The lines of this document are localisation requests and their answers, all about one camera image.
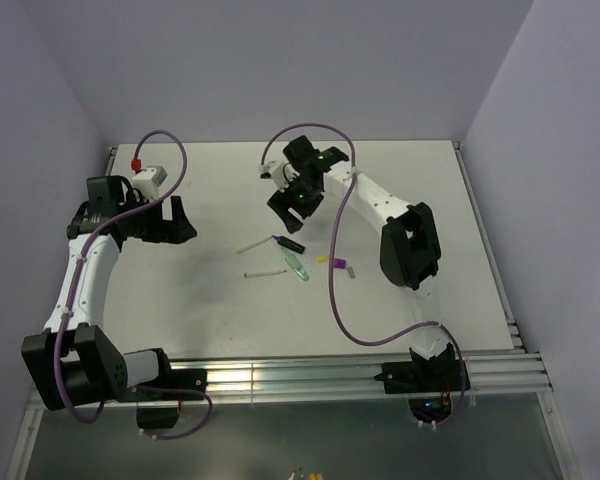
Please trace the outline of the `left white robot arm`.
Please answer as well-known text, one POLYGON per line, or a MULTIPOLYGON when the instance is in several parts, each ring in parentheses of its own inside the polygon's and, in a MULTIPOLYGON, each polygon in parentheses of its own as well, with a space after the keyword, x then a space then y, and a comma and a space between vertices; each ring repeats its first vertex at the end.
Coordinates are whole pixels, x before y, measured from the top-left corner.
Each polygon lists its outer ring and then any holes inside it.
POLYGON ((41 333, 24 338, 21 354, 44 406, 51 411, 122 400, 134 387, 163 399, 175 386, 167 354, 149 348, 123 354, 102 329, 111 274, 128 239, 180 245, 196 237, 182 200, 170 218, 119 175, 87 180, 88 198, 67 227, 68 265, 41 333))

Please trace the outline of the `white yellow-tip pen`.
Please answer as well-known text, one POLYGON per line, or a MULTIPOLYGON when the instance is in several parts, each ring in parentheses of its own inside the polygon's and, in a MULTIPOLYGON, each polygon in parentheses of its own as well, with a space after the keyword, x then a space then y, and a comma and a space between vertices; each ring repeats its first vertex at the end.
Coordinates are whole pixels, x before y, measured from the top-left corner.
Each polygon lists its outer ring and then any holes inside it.
POLYGON ((271 236, 264 237, 264 238, 262 238, 262 239, 260 239, 260 240, 257 240, 257 241, 255 241, 255 242, 252 242, 252 243, 250 243, 250 244, 248 244, 248 245, 246 245, 246 246, 244 246, 244 247, 241 247, 241 248, 237 249, 235 253, 236 253, 237 255, 243 254, 243 253, 245 253, 245 252, 247 252, 247 251, 249 251, 249 250, 252 250, 252 249, 254 249, 254 248, 257 248, 257 247, 259 247, 259 246, 261 246, 261 245, 265 244, 265 243, 266 243, 266 242, 268 242, 268 241, 269 241, 271 238, 272 238, 271 236))

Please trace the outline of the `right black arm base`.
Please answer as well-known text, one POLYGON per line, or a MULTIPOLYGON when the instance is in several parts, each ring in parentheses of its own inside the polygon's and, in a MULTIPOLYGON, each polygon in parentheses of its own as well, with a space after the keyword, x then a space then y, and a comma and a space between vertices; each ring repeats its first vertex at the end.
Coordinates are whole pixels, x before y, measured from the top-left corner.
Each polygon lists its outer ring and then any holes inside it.
POLYGON ((426 360, 413 356, 406 362, 386 362, 373 379, 383 385, 387 395, 425 394, 410 397, 408 405, 417 421, 431 426, 453 413, 452 394, 466 393, 470 387, 466 368, 455 358, 426 360))

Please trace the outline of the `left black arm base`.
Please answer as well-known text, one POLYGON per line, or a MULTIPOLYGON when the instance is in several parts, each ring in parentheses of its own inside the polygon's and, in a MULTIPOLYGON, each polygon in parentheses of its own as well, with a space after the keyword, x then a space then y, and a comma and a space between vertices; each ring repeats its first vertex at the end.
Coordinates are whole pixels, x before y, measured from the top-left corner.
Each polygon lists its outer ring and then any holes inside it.
POLYGON ((200 430, 210 419, 213 402, 206 393, 207 371, 201 368, 172 370, 165 380, 154 380, 129 390, 119 401, 135 407, 136 425, 147 435, 160 440, 180 439, 200 430), (202 419, 188 430, 176 432, 183 420, 186 402, 203 402, 207 409, 202 419))

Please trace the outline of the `black purple marker pen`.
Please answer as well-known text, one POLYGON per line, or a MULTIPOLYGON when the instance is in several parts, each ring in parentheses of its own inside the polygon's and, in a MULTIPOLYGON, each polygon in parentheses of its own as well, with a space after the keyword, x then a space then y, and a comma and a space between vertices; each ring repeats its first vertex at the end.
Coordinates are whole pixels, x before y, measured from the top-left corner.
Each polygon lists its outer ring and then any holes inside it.
POLYGON ((306 247, 304 245, 301 245, 285 236, 273 236, 273 239, 280 247, 285 248, 291 252, 303 254, 306 250, 306 247))

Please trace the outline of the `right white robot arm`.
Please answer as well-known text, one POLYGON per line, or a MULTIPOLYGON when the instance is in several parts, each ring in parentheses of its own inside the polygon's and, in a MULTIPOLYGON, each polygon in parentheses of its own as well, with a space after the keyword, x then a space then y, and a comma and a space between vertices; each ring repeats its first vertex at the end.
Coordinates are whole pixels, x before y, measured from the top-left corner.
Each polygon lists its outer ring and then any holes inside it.
POLYGON ((345 326, 336 302, 335 283, 329 280, 330 307, 343 335, 358 346, 379 347, 415 333, 418 338, 410 355, 418 386, 437 388, 447 377, 446 365, 457 370, 459 380, 465 380, 461 349, 442 323, 434 302, 432 282, 439 272, 441 246, 432 209, 424 202, 414 204, 400 199, 363 174, 354 151, 344 153, 337 147, 319 150, 306 136, 300 136, 284 147, 283 155, 281 160, 261 158, 258 171, 261 178, 276 186, 267 204, 286 230, 298 232, 324 196, 333 195, 340 204, 330 235, 328 271, 335 271, 341 219, 345 208, 351 207, 379 236, 379 266, 384 277, 411 296, 413 325, 380 340, 363 340, 345 326))

